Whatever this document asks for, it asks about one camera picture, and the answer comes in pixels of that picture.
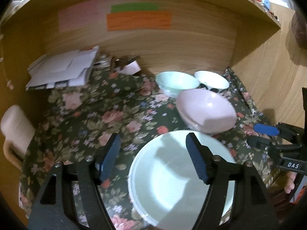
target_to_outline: sticky note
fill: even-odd
[[[156,3],[123,3],[111,6],[111,13],[127,12],[127,11],[156,11],[159,6]]]
[[[99,0],[82,2],[58,12],[59,32],[76,30],[104,19],[99,13]]]
[[[171,21],[170,11],[131,11],[106,15],[108,31],[137,28],[170,29]]]

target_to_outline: wooden wall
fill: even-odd
[[[7,24],[2,28],[4,64],[6,73],[14,85],[9,90],[3,75],[3,63],[0,63],[0,118],[12,105],[18,104],[34,125],[41,119],[47,98],[41,92],[26,92],[29,81],[27,67],[40,55],[44,54],[41,44],[39,25],[35,18],[22,23]],[[25,213],[18,206],[18,181],[20,172],[3,155],[4,137],[0,133],[0,191],[23,223]]]
[[[279,15],[281,30],[246,19],[238,30],[231,65],[272,122],[304,127],[301,88],[307,87],[307,50],[298,47],[291,31],[294,11],[276,4],[272,11]]]
[[[121,3],[152,2],[172,12],[171,30],[106,29],[105,15]],[[99,44],[115,56],[140,55],[142,68],[152,73],[173,70],[222,73],[229,65],[239,16],[219,6],[198,0],[98,0],[100,21],[59,33],[58,11],[42,19],[47,53],[80,49]]]

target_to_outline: green sticky note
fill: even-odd
[[[111,6],[111,13],[127,12],[127,11],[156,11],[159,6],[156,3],[138,2],[123,3]]]

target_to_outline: floral tablecloth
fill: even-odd
[[[246,135],[258,135],[253,130],[255,123],[269,121],[230,68],[224,77],[230,84],[224,96],[238,117],[234,128],[214,137],[228,148],[236,162],[251,160],[269,186],[277,171],[272,172],[267,153],[246,143]],[[87,85],[53,89],[48,101],[50,109],[30,143],[20,177],[20,200],[27,216],[55,161],[79,162],[103,148],[111,134],[117,132],[122,147],[110,178],[99,186],[100,195],[117,230],[152,228],[133,208],[127,176],[134,157],[147,142],[169,131],[187,129],[176,110],[175,99],[162,94],[151,78],[94,70]],[[73,193],[79,221],[87,226],[77,183]]]

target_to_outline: hand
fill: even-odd
[[[291,192],[292,189],[294,189],[294,180],[296,177],[296,173],[288,172],[287,177],[288,177],[288,181],[287,181],[286,186],[284,187],[284,190],[288,194]]]

